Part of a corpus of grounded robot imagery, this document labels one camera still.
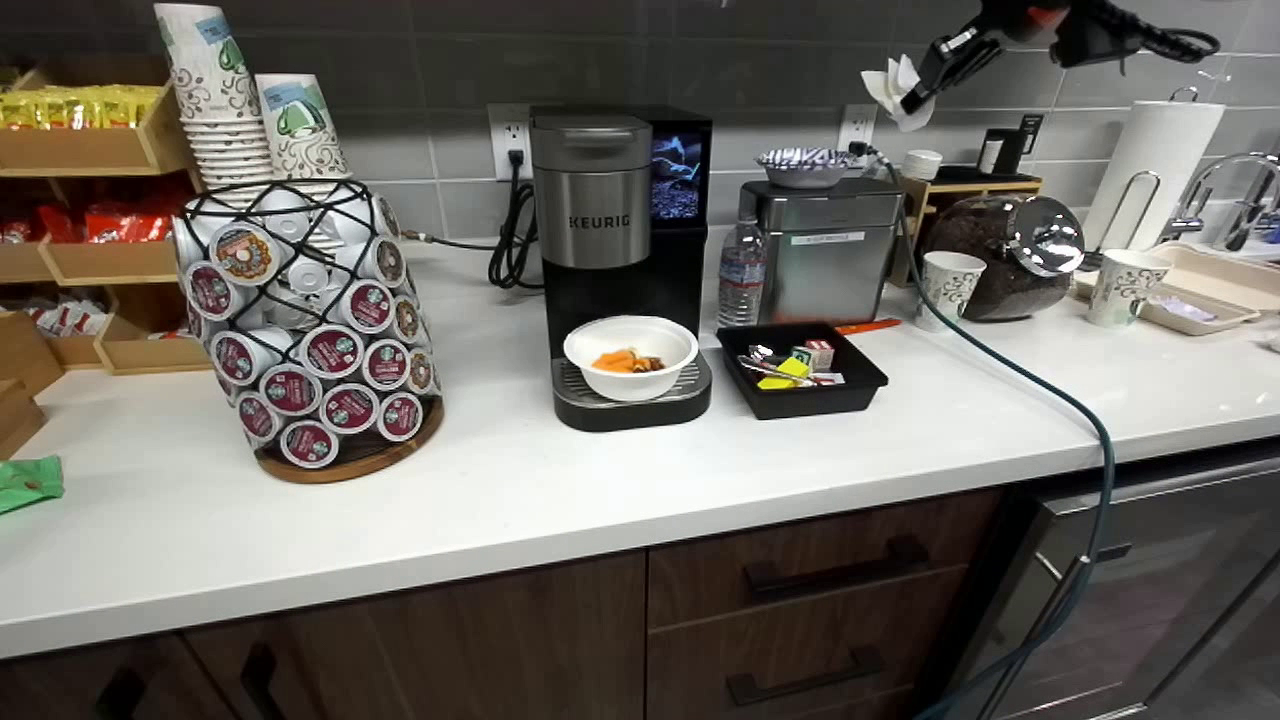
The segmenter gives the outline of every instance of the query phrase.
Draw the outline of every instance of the electrical outlet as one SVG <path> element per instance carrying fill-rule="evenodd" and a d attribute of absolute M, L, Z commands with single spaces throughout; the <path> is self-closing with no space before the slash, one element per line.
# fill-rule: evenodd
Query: electrical outlet
<path fill-rule="evenodd" d="M 493 177 L 514 182 L 509 153 L 526 153 L 520 177 L 534 177 L 529 104 L 489 104 Z"/>
<path fill-rule="evenodd" d="M 875 146 L 875 104 L 843 104 L 841 148 Z"/>

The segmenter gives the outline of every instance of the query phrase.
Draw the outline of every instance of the black tray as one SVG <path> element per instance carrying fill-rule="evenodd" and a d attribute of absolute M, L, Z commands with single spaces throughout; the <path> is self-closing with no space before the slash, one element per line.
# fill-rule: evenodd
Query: black tray
<path fill-rule="evenodd" d="M 890 375 L 864 354 L 855 354 L 832 326 L 756 326 L 756 329 L 722 329 L 718 335 L 722 335 L 724 369 L 738 393 L 752 403 L 759 421 L 859 412 L 890 383 Z M 759 375 L 738 361 L 752 346 L 767 346 L 771 354 L 792 354 L 805 340 L 828 340 L 836 349 L 832 373 L 843 373 L 841 388 L 759 393 L 756 388 Z"/>

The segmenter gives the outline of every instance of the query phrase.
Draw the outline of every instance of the paper towel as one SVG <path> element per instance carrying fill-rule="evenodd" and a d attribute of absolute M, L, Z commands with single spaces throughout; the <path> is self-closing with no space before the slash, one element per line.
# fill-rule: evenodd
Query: paper towel
<path fill-rule="evenodd" d="M 1106 186 L 1092 196 L 1083 248 L 1152 248 L 1175 212 L 1200 156 L 1224 122 L 1224 104 L 1135 101 Z"/>

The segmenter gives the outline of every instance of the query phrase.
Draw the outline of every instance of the dark wood cabinet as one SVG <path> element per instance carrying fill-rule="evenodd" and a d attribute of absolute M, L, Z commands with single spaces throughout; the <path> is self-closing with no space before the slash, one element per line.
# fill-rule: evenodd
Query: dark wood cabinet
<path fill-rule="evenodd" d="M 899 715 L 991 508 L 976 492 L 13 659 L 0 715 Z"/>
<path fill-rule="evenodd" d="M 401 591 L 285 619 L 334 720 L 641 720 L 644 560 Z"/>
<path fill-rule="evenodd" d="M 171 638 L 58 653 L 0 669 L 6 720 L 232 720 Z"/>

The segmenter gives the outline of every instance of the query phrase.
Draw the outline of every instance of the power cord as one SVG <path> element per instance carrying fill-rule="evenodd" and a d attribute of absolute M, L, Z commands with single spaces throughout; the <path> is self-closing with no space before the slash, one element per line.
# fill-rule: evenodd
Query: power cord
<path fill-rule="evenodd" d="M 509 167 L 514 167 L 514 196 L 509 196 L 509 218 L 495 234 L 495 248 L 489 256 L 489 286 L 539 290 L 539 286 L 526 286 L 529 248 L 538 246 L 538 218 L 526 226 L 526 236 L 520 236 L 520 218 L 526 218 L 526 205 L 534 199 L 534 186 L 520 182 L 526 153 L 509 153 Z"/>
<path fill-rule="evenodd" d="M 976 692 L 980 684 L 987 681 L 999 681 L 1004 672 L 1030 663 L 1036 655 L 1036 649 L 1043 649 L 1066 624 L 1068 615 L 1080 610 L 1083 591 L 1088 591 L 1088 581 L 1092 581 L 1092 567 L 1099 560 L 1099 540 L 1106 540 L 1106 520 L 1113 511 L 1113 498 L 1117 498 L 1117 446 L 1113 446 L 1113 433 L 1107 423 L 1083 403 L 1075 399 L 1074 393 L 1047 383 L 1043 375 L 1030 373 L 1023 363 L 1007 361 L 1004 354 L 996 354 L 991 346 L 976 340 L 972 331 L 964 331 L 955 319 L 947 319 L 946 313 L 938 313 L 938 304 L 924 296 L 919 290 L 919 260 L 914 264 L 914 290 L 924 304 L 924 313 L 933 313 L 946 329 L 953 329 L 960 340 L 969 340 L 976 354 L 984 354 L 987 361 L 1004 363 L 1007 373 L 1023 375 L 1030 383 L 1043 388 L 1047 396 L 1066 399 L 1074 412 L 1080 412 L 1092 433 L 1097 433 L 1097 446 L 1106 453 L 1106 477 L 1099 477 L 1099 489 L 1097 489 L 1097 508 L 1092 508 L 1092 529 L 1088 529 L 1088 540 L 1083 540 L 1083 556 L 1075 560 L 1080 571 L 1074 571 L 1061 591 L 1061 604 L 1054 604 L 1054 611 L 1019 640 L 1019 649 L 1004 653 L 999 659 L 991 659 L 987 669 L 980 669 L 976 675 L 969 675 L 960 689 L 953 689 L 947 698 L 941 698 L 938 706 L 929 706 L 919 711 L 919 720 L 946 720 L 969 692 Z"/>

